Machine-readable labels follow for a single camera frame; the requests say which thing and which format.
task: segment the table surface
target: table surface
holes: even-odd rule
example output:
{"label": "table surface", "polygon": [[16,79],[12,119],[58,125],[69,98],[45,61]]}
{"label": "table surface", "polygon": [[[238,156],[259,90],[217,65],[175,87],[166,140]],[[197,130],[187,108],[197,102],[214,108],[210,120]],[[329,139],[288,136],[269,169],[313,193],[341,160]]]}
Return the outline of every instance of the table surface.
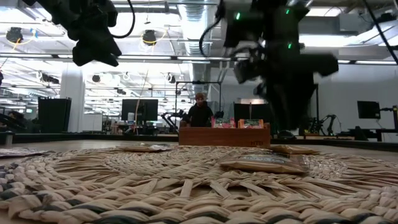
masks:
{"label": "table surface", "polygon": [[[177,144],[176,142],[158,142],[167,144]],[[70,150],[82,150],[82,149],[98,149],[105,147],[114,146],[128,146],[133,144],[132,141],[99,141],[99,140],[81,140],[81,141],[62,141],[62,142],[41,142],[41,143],[28,143],[28,144],[14,144],[13,147],[31,147],[39,150],[51,150],[55,152],[66,152]],[[354,149],[354,148],[343,148],[333,146],[307,146],[321,152],[347,154],[373,157],[376,159],[384,159],[386,161],[398,162],[398,153],[396,152],[382,152],[372,151],[365,149]],[[21,159],[1,159],[0,164],[6,164],[8,162],[15,162]],[[0,210],[0,223],[1,224],[28,224],[28,223],[39,223],[31,222],[22,219],[8,219],[7,212]]]}

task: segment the snack packet in crate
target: snack packet in crate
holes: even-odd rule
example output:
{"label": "snack packet in crate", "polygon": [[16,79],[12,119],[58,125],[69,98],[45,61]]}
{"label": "snack packet in crate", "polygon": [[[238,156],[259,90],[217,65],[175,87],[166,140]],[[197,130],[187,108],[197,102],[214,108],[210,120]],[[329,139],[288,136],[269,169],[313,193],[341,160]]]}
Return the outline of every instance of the snack packet in crate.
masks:
{"label": "snack packet in crate", "polygon": [[264,128],[262,119],[240,119],[239,128]]}
{"label": "snack packet in crate", "polygon": [[222,159],[220,165],[269,173],[304,174],[307,171],[307,166],[302,156],[269,151],[253,151],[230,155]]}
{"label": "snack packet in crate", "polygon": [[212,128],[235,128],[234,118],[211,118]]}

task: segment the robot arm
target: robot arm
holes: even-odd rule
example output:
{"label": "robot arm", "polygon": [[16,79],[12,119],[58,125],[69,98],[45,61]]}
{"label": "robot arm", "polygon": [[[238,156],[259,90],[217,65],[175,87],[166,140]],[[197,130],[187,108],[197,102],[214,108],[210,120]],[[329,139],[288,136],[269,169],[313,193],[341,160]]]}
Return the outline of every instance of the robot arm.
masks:
{"label": "robot arm", "polygon": [[336,119],[336,115],[334,115],[334,114],[330,114],[330,115],[328,115],[327,117],[330,117],[330,123],[329,123],[329,126],[328,126],[328,128],[326,129],[327,131],[328,131],[328,135],[329,136],[333,136],[334,134],[333,134],[333,123],[335,122],[335,119]]}
{"label": "robot arm", "polygon": [[[236,63],[236,78],[244,83],[261,77],[263,82],[254,94],[270,103],[280,129],[299,126],[316,87],[313,74],[327,76],[338,71],[332,54],[300,52],[299,21],[308,11],[301,4],[287,6],[286,0],[221,0],[216,13],[216,23],[224,20],[227,24],[224,47],[235,48],[242,40],[256,43],[256,47],[243,47],[229,56],[249,52],[247,60]],[[203,33],[200,45],[216,23]]]}
{"label": "robot arm", "polygon": [[61,24],[71,40],[77,41],[73,48],[73,62],[78,66],[97,60],[118,66],[116,58],[122,54],[114,38],[128,36],[134,27],[135,15],[131,30],[118,37],[110,33],[109,27],[116,25],[118,12],[110,0],[23,0],[29,6],[38,2],[52,15],[54,24]]}

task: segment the black speaker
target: black speaker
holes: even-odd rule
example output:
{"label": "black speaker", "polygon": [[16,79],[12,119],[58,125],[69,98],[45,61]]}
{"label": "black speaker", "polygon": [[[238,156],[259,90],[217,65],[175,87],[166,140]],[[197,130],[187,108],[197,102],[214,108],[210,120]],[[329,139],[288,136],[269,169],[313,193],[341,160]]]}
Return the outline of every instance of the black speaker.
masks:
{"label": "black speaker", "polygon": [[39,98],[39,123],[42,133],[62,133],[68,131],[72,99]]}

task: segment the white column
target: white column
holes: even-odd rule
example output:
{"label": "white column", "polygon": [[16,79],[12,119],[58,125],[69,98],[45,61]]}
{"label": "white column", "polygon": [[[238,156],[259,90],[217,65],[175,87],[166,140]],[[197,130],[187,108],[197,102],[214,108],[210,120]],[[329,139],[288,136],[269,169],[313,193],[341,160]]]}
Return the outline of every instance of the white column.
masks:
{"label": "white column", "polygon": [[71,98],[68,132],[83,131],[86,83],[83,71],[74,63],[66,63],[62,71],[60,98]]}

